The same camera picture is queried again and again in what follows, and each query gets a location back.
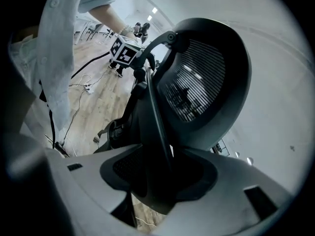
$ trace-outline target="white shirt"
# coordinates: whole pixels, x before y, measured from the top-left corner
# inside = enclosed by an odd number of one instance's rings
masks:
[[[68,86],[73,73],[73,32],[75,15],[111,4],[115,0],[47,0],[37,37],[39,78],[60,130],[68,120]]]

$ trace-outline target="white cable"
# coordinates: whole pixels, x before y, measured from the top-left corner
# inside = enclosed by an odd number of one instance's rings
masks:
[[[74,147],[73,147],[73,144],[72,144],[72,141],[69,139],[69,137],[67,137],[68,141],[71,143],[71,146],[72,146],[72,149],[73,149],[73,153],[75,154],[75,156],[78,156],[77,153],[74,151]]]
[[[90,80],[92,79],[91,76],[90,76],[89,74],[83,74],[83,75],[81,76],[80,81],[79,81],[78,83],[76,83],[76,86],[74,86],[74,87],[69,87],[69,88],[70,88],[70,89],[74,89],[74,88],[78,87],[79,84],[80,84],[80,82],[81,82],[81,80],[83,79],[83,76],[84,76],[84,75],[89,76],[89,78],[90,78],[90,79],[89,79],[88,81],[86,81],[84,84],[86,84],[87,82],[90,82]]]
[[[157,227],[156,225],[154,225],[154,224],[148,224],[147,222],[145,222],[143,219],[141,219],[141,218],[137,218],[137,217],[135,217],[136,219],[139,219],[139,220],[141,220],[143,223],[145,223],[145,224],[147,224],[147,225],[149,225],[149,226],[155,226],[155,227]]]

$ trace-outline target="person in black clothing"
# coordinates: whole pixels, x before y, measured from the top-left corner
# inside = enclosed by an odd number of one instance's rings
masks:
[[[150,28],[150,24],[149,23],[144,23],[143,24],[143,27],[140,27],[140,30],[138,33],[134,32],[134,35],[136,37],[139,37],[141,38],[141,42],[142,44],[144,43],[144,41],[147,40],[148,38],[148,29]],[[117,63],[116,62],[111,62],[111,64],[109,65],[110,68],[112,69],[115,69],[117,66]],[[119,76],[119,77],[123,77],[123,67],[122,66],[118,66],[118,68],[116,69],[116,74]]]

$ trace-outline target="wooden floor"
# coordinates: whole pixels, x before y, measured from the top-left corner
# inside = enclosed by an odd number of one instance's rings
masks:
[[[105,37],[100,34],[95,36],[91,41],[80,40],[77,45],[74,45],[74,72],[91,59],[106,53],[109,50],[113,41],[104,43]],[[93,137],[106,127],[106,125],[123,115],[126,104],[130,97],[131,87],[134,81],[133,70],[127,68],[123,70],[123,78],[115,74],[115,70],[108,67],[110,55],[100,58],[89,64],[82,72],[76,75],[71,80],[71,84],[76,84],[80,81],[83,74],[91,76],[93,85],[93,93],[88,94],[82,86],[69,89],[69,100],[71,106],[70,120],[65,126],[65,131],[68,129],[72,116],[79,107],[80,110],[73,120],[71,128],[67,134],[64,148],[71,156],[82,156],[92,154],[98,145],[93,142]],[[83,76],[80,84],[85,84],[89,79],[88,76]],[[146,205],[132,197],[135,216],[137,217],[138,230],[149,233],[154,230],[158,224],[162,222],[165,215],[159,214],[151,210]]]

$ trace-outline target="shirt button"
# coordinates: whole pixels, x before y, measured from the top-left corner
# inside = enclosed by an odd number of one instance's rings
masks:
[[[46,62],[47,62],[47,58],[46,58],[46,57],[43,57],[43,58],[41,59],[41,64],[44,65],[44,64],[46,64]]]
[[[52,0],[50,2],[50,7],[56,8],[58,6],[58,4],[59,4],[59,0]]]

